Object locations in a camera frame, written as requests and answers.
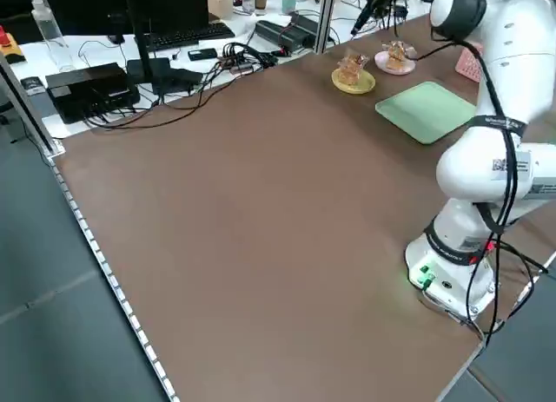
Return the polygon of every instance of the green cutting board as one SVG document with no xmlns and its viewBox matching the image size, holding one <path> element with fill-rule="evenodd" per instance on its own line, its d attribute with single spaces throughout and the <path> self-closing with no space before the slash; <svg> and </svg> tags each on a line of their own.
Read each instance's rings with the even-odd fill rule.
<svg viewBox="0 0 556 402">
<path fill-rule="evenodd" d="M 475 106 L 436 82 L 424 82 L 374 108 L 417 142 L 431 144 L 474 116 Z"/>
</svg>

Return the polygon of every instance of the table surface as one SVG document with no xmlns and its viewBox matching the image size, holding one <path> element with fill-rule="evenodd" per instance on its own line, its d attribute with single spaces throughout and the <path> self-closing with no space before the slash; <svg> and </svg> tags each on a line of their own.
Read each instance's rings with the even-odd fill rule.
<svg viewBox="0 0 556 402">
<path fill-rule="evenodd" d="M 424 18 L 400 33 L 434 47 Z M 372 56 L 390 38 L 348 45 Z M 56 158 L 181 400 L 431 401 L 477 348 L 422 305 L 403 260 L 446 201 L 435 165 L 460 130 L 423 146 L 374 111 L 420 82 L 470 102 L 477 85 L 449 48 L 409 76 L 370 63 L 375 90 L 349 96 L 330 81 L 344 50 L 241 79 L 171 126 L 72 136 Z M 555 211 L 508 240 L 545 260 Z M 506 313 L 525 284 L 514 264 Z"/>
<path fill-rule="evenodd" d="M 349 32 L 353 27 L 355 19 L 361 12 L 357 7 L 354 7 L 354 5 L 357 4 L 357 0 L 342 0 L 342 2 L 338 2 L 334 7 L 331 27 L 338 35 L 341 42 L 346 42 L 351 38 Z M 430 4 L 423 3 L 421 0 L 409 0 L 408 8 L 408 19 L 411 19 L 428 13 Z M 321 5 L 315 3 L 314 0 L 300 0 L 298 1 L 297 9 L 303 16 L 308 16 L 309 18 L 317 21 Z M 281 0 L 268 0 L 266 13 L 280 14 Z M 205 41 L 196 46 L 183 47 L 176 61 L 172 61 L 171 57 L 175 53 L 178 53 L 178 50 L 180 49 L 158 51 L 156 52 L 157 57 L 169 58 L 172 68 L 175 69 L 184 68 L 202 73 L 209 72 L 215 63 L 214 60 L 191 62 L 187 56 L 187 52 L 196 48 L 216 48 L 218 50 L 222 50 L 222 47 L 225 43 L 233 41 L 245 43 L 251 36 L 252 31 L 255 27 L 256 16 L 243 16 L 235 13 L 229 20 L 224 20 L 224 22 L 229 26 L 230 29 L 234 31 L 234 33 L 236 34 L 236 38 L 217 41 Z M 379 28 L 380 27 L 364 29 L 368 31 L 366 33 L 361 33 L 361 36 L 372 33 Z M 336 34 L 331 31 L 330 36 L 336 39 Z M 135 44 L 135 39 L 132 35 L 125 36 L 125 43 L 122 45 L 122 50 L 120 50 L 118 46 L 113 46 L 106 38 L 106 36 L 66 36 L 65 39 L 73 56 L 74 64 L 78 69 L 86 68 L 88 66 L 85 60 L 91 66 L 116 62 L 124 68 L 126 59 L 139 58 L 139 52 Z M 98 42 L 101 42 L 102 44 L 108 46 L 108 48 L 102 46 Z M 257 35 L 252 38 L 250 45 L 260 51 L 270 51 L 277 49 L 277 46 L 262 39 Z M 50 60 L 48 56 L 47 46 L 44 43 L 27 43 L 22 45 L 21 48 L 27 59 L 27 62 L 12 65 L 16 77 L 18 79 L 23 79 L 29 76 L 39 76 L 43 83 L 46 84 L 46 80 L 44 77 L 57 73 L 55 64 Z M 80 49 L 82 49 L 81 57 L 78 56 Z M 306 50 L 298 55 L 292 56 L 291 58 L 281 58 L 280 62 L 288 62 L 299 56 L 304 56 L 309 52 L 310 50 Z M 235 76 L 226 72 L 216 78 L 214 84 L 220 85 L 225 82 L 229 82 L 234 78 Z M 151 89 L 152 88 L 149 84 L 144 84 L 139 88 L 142 94 L 142 99 L 140 102 L 135 104 L 136 107 L 147 108 L 150 106 L 149 99 L 153 100 L 156 98 L 156 96 L 154 96 L 150 92 Z M 169 99 L 178 99 L 182 96 L 187 96 L 187 93 L 180 93 L 176 97 L 169 97 Z M 108 115 L 108 118 L 111 121 L 117 120 L 118 115 Z M 45 117 L 43 121 L 50 134 L 58 138 L 64 138 L 69 135 L 74 135 L 89 130 L 89 126 L 84 122 L 64 124 L 59 115 Z"/>
</svg>

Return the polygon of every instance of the keyboard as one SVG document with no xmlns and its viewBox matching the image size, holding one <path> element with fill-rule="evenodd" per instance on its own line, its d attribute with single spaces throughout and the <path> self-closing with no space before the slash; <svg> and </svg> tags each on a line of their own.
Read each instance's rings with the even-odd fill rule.
<svg viewBox="0 0 556 402">
<path fill-rule="evenodd" d="M 208 27 L 196 30 L 182 30 L 165 34 L 152 34 L 149 36 L 148 49 L 153 52 L 192 46 L 200 40 L 227 39 L 235 34 L 224 23 L 211 23 Z"/>
</svg>

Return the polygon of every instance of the gray floor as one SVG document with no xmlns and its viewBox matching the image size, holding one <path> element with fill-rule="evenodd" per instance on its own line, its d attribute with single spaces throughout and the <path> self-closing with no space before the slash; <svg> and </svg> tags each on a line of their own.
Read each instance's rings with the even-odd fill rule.
<svg viewBox="0 0 556 402">
<path fill-rule="evenodd" d="M 0 400 L 163 401 L 52 173 L 0 127 Z"/>
<path fill-rule="evenodd" d="M 21 134 L 0 127 L 0 400 L 166 400 L 50 170 L 10 143 Z M 541 280 L 445 400 L 554 400 L 555 300 Z"/>
</svg>

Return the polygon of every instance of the monitor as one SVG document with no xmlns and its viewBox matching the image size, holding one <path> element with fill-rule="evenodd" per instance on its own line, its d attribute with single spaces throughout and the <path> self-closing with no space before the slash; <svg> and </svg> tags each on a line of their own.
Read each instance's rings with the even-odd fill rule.
<svg viewBox="0 0 556 402">
<path fill-rule="evenodd" d="M 135 0 L 145 32 L 195 30 L 209 24 L 208 0 Z M 126 0 L 47 0 L 64 35 L 132 33 Z"/>
</svg>

